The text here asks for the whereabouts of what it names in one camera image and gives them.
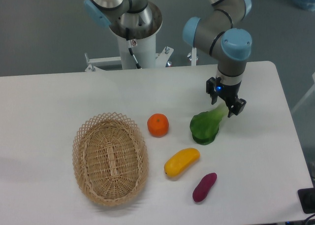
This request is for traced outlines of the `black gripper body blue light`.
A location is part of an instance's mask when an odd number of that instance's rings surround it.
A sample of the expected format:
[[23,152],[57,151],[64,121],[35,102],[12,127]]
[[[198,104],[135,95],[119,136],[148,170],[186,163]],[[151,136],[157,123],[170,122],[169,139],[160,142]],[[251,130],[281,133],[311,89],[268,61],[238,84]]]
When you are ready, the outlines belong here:
[[241,82],[235,85],[227,85],[223,83],[221,77],[217,77],[215,80],[215,91],[217,96],[225,101],[226,104],[234,104],[238,98],[238,92]]

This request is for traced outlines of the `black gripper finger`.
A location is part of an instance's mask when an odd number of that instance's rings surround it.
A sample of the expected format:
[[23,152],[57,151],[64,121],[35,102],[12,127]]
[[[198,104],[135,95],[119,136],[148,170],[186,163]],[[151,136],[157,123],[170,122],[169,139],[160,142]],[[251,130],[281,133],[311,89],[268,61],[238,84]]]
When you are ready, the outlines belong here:
[[230,98],[226,101],[226,106],[228,107],[228,117],[239,115],[246,105],[246,101],[242,98]]
[[217,87],[220,87],[218,86],[218,84],[220,84],[220,80],[220,77],[211,77],[206,82],[206,93],[210,95],[212,105],[214,105],[218,100],[219,94],[217,93]]

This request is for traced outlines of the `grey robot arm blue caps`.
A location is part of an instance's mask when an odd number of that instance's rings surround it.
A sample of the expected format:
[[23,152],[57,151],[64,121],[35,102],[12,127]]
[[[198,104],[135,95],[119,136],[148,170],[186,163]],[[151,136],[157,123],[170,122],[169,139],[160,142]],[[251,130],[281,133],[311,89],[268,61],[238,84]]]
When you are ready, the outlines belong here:
[[[206,83],[212,103],[221,98],[229,115],[238,115],[246,101],[238,97],[247,60],[252,50],[252,37],[235,25],[252,7],[251,0],[209,0],[213,13],[206,19],[190,18],[182,37],[185,43],[218,61],[215,77]],[[109,28],[120,42],[124,69],[157,67],[155,40],[162,25],[159,8],[149,0],[84,0],[88,15],[103,28]]]

